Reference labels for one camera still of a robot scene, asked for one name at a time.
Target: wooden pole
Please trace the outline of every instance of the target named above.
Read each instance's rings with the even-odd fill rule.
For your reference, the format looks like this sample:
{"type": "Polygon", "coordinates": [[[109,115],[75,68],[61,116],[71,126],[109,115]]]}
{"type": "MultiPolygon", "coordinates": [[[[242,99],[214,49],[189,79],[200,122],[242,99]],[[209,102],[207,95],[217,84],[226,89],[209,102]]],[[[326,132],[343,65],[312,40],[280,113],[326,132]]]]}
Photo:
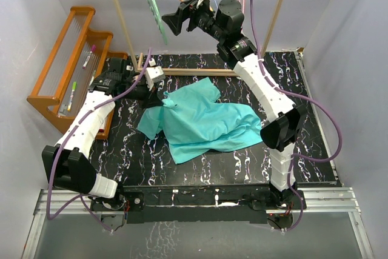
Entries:
{"type": "Polygon", "coordinates": [[[268,31],[266,34],[266,38],[264,39],[263,46],[261,47],[261,56],[262,57],[266,53],[267,46],[268,46],[269,40],[271,38],[273,28],[275,27],[275,23],[276,23],[276,20],[278,18],[278,14],[279,14],[282,2],[283,2],[283,0],[278,0],[278,3],[276,3],[275,11],[273,12],[272,19],[271,19],[271,22],[270,22],[270,25],[268,27],[268,31]]]}
{"type": "Polygon", "coordinates": [[[128,43],[128,47],[129,47],[129,55],[131,56],[132,64],[133,64],[134,66],[136,66],[136,65],[137,65],[136,56],[135,56],[135,53],[134,53],[134,51],[133,51],[133,47],[132,47],[131,39],[130,39],[130,37],[129,37],[129,32],[128,32],[128,29],[127,29],[127,25],[125,24],[124,16],[123,16],[123,14],[122,14],[120,2],[119,2],[119,0],[113,0],[113,2],[115,3],[117,15],[118,15],[118,17],[119,17],[119,19],[120,19],[122,31],[124,32],[125,38],[126,38],[127,43],[128,43]]]}

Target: pink marker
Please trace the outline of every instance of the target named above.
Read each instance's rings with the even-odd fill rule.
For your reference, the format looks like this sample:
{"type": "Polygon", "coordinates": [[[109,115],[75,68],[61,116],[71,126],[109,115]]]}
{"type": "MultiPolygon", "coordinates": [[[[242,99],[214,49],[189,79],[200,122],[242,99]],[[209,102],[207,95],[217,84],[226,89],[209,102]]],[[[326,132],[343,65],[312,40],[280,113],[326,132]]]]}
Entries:
{"type": "Polygon", "coordinates": [[[95,45],[92,45],[92,48],[90,49],[90,52],[88,52],[88,54],[87,54],[87,57],[86,57],[86,60],[85,60],[84,65],[82,66],[82,69],[85,69],[85,68],[86,68],[87,63],[89,62],[90,57],[92,56],[92,54],[93,54],[93,52],[94,52],[95,50],[96,50],[96,46],[95,46],[95,45]]]}

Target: gray floor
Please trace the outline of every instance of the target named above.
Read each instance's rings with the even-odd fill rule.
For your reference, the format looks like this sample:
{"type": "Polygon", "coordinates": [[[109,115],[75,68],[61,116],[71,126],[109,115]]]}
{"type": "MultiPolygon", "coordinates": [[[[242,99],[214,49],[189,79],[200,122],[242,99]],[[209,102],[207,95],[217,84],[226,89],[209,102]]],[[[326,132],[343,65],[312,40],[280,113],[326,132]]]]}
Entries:
{"type": "Polygon", "coordinates": [[[347,213],[307,213],[285,235],[245,222],[125,225],[114,235],[89,215],[46,221],[35,258],[361,258],[347,213]]]}

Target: turquoise shirt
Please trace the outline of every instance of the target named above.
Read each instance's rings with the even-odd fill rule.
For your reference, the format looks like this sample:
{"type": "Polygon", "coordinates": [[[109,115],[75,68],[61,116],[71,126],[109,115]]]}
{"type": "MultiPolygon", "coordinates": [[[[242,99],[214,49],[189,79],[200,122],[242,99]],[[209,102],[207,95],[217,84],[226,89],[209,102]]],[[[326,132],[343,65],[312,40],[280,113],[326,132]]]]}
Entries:
{"type": "Polygon", "coordinates": [[[253,109],[215,103],[221,94],[209,78],[164,96],[163,106],[145,110],[138,130],[151,140],[163,130],[176,164],[210,149],[230,152],[263,141],[260,119],[253,109]]]}

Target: wooden shelf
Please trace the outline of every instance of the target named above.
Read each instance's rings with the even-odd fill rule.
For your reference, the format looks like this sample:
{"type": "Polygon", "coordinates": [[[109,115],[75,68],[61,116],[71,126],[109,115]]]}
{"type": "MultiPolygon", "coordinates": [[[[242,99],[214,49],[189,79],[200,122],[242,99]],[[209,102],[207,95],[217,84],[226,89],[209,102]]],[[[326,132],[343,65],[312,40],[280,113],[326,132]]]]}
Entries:
{"type": "MultiPolygon", "coordinates": [[[[93,7],[70,9],[45,66],[27,97],[27,101],[61,133],[66,133],[74,121],[84,103],[92,77],[101,74],[106,58],[128,58],[124,52],[109,51],[113,33],[89,27],[94,14],[93,7]],[[82,69],[93,45],[96,49],[87,67],[82,69]],[[67,110],[73,82],[77,82],[77,86],[71,109],[67,110]]],[[[112,117],[113,111],[107,117],[104,131],[97,134],[97,139],[108,138],[112,117]]]]}

